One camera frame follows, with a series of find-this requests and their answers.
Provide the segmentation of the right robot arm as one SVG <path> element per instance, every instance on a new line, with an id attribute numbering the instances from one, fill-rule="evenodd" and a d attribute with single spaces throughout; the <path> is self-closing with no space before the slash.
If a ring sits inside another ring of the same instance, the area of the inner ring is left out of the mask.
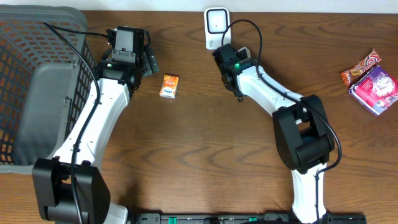
<path id="1" fill-rule="evenodd" d="M 323 173 L 335 148 L 321 100 L 286 89 L 251 58 L 247 48 L 236 50 L 225 44 L 212 56 L 225 88 L 239 100 L 252 98 L 272 116 L 277 152 L 292 173 L 292 211 L 297 220 L 320 222 L 326 215 Z"/>

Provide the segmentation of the small orange snack packet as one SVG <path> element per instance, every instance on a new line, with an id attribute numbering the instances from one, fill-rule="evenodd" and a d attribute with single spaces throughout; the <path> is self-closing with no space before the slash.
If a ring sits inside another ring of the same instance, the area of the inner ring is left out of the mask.
<path id="1" fill-rule="evenodd" d="M 178 76 L 164 75 L 159 95 L 164 98 L 175 98 L 177 95 L 178 83 L 179 83 Z"/>

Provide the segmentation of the purple red snack bag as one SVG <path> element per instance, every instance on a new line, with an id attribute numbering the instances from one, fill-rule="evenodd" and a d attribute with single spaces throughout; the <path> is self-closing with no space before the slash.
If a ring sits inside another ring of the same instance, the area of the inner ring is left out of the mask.
<path id="1" fill-rule="evenodd" d="M 349 89 L 349 94 L 379 116 L 397 101 L 397 80 L 376 65 Z"/>

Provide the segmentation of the brown orange candy bar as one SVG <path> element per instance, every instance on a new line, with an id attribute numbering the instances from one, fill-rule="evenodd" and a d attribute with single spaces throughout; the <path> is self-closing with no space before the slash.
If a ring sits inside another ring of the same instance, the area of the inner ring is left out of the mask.
<path id="1" fill-rule="evenodd" d="M 340 77 L 347 88 L 359 81 L 370 69 L 381 61 L 381 56 L 376 49 L 372 49 L 360 62 L 340 73 Z"/>

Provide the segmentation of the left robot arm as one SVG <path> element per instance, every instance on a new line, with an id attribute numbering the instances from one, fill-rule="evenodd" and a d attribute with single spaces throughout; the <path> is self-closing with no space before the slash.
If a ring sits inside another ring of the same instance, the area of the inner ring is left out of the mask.
<path id="1" fill-rule="evenodd" d="M 61 223 L 128 223 L 129 210 L 111 201 L 100 172 L 104 151 L 121 112 L 143 77 L 159 71 L 150 34 L 119 26 L 107 31 L 111 49 L 94 68 L 88 99 L 51 159 L 32 169 L 39 214 Z"/>

